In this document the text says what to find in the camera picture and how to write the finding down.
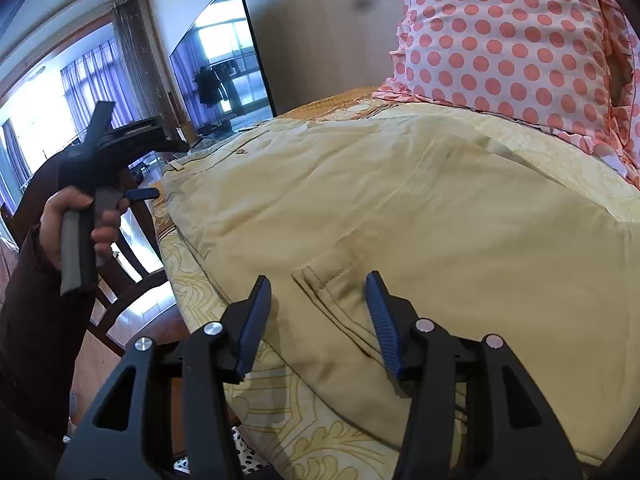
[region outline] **trigger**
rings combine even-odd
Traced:
[[[141,189],[129,189],[124,193],[131,203],[143,200],[154,200],[160,196],[160,192],[155,187],[143,187]]]

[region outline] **tv screen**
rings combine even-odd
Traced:
[[[245,0],[213,0],[169,58],[199,135],[223,139],[275,116]]]

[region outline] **wooden floor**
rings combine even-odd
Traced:
[[[149,186],[151,182],[159,178],[158,167],[153,165],[151,170],[150,175],[145,173],[145,181],[140,187]],[[123,215],[121,229],[127,242],[146,270],[152,272],[162,267],[162,261],[149,245],[131,211],[127,211]],[[116,254],[116,257],[134,280],[140,280],[139,274],[124,258],[119,254]],[[100,288],[110,301],[115,300],[114,294],[104,282],[100,283]],[[171,285],[167,282],[158,288],[150,290],[135,301],[116,320],[116,323],[109,330],[109,334],[124,346],[143,326],[174,303],[174,294],[171,290]],[[98,321],[103,313],[104,307],[96,301],[92,314],[94,321]],[[85,333],[82,349],[78,359],[76,359],[76,373],[72,387],[78,399],[78,410],[76,416],[72,419],[75,424],[78,424],[82,419],[95,394],[119,361],[119,357],[101,344],[93,335],[89,332]]]

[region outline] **sheer curtain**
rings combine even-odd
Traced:
[[[11,214],[14,214],[21,197],[22,191],[9,160],[9,154],[0,142],[0,204],[6,204]]]
[[[96,101],[116,103],[111,118],[114,128],[141,118],[115,40],[103,43],[68,64],[60,75],[77,133],[89,125]]]
[[[4,133],[4,144],[6,145],[11,167],[14,169],[14,174],[18,180],[18,184],[22,186],[31,178],[31,170],[27,165],[24,153],[18,143],[18,137],[15,135],[14,125],[12,124],[11,119],[7,119],[2,125],[2,132]]]

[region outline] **yellow patterned bedspread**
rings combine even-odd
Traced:
[[[290,118],[316,121],[358,120],[372,115],[450,114],[461,127],[473,125],[539,171],[606,208],[619,221],[640,221],[640,190],[595,157],[539,130],[489,114],[433,104],[390,104],[364,97],[356,89],[290,112]],[[213,147],[197,158],[222,147]],[[206,279],[169,216],[161,196],[153,204],[162,259],[188,329],[219,320],[223,298]],[[244,383],[226,385],[226,398],[242,420],[250,444],[284,476],[305,480],[391,478],[398,451],[342,420],[285,362],[260,343],[253,371]],[[588,457],[585,462],[598,465]]]

